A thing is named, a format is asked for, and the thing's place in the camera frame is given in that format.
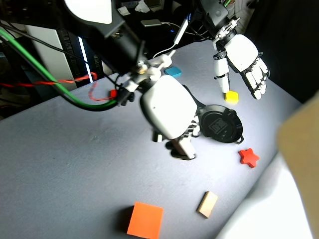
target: pan logo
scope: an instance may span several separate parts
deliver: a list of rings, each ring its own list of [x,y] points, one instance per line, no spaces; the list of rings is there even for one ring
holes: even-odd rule
[[[213,123],[209,125],[209,129],[214,132],[214,134],[221,133],[227,127],[227,122],[225,122],[222,118],[218,118]]]

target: cast iron skillet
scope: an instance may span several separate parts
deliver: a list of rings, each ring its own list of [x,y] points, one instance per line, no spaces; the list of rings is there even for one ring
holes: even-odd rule
[[[198,106],[199,126],[204,136],[222,143],[240,144],[244,141],[243,125],[236,111],[219,105],[206,106],[193,96],[188,87],[183,86]]]

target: yellow cube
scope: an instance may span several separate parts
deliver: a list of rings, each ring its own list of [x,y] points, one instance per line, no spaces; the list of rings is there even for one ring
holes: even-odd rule
[[[237,104],[239,101],[239,96],[238,93],[235,91],[229,91],[225,94],[225,101],[232,103],[232,104]]]

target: blue block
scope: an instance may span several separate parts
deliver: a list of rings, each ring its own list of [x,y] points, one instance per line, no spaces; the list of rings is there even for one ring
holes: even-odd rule
[[[175,78],[181,76],[181,70],[178,69],[177,67],[172,67],[164,70],[165,74],[173,76]]]

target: black curtain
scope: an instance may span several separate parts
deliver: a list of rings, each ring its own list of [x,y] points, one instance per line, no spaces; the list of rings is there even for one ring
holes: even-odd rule
[[[271,80],[305,102],[319,90],[319,1],[261,0],[246,31]]]

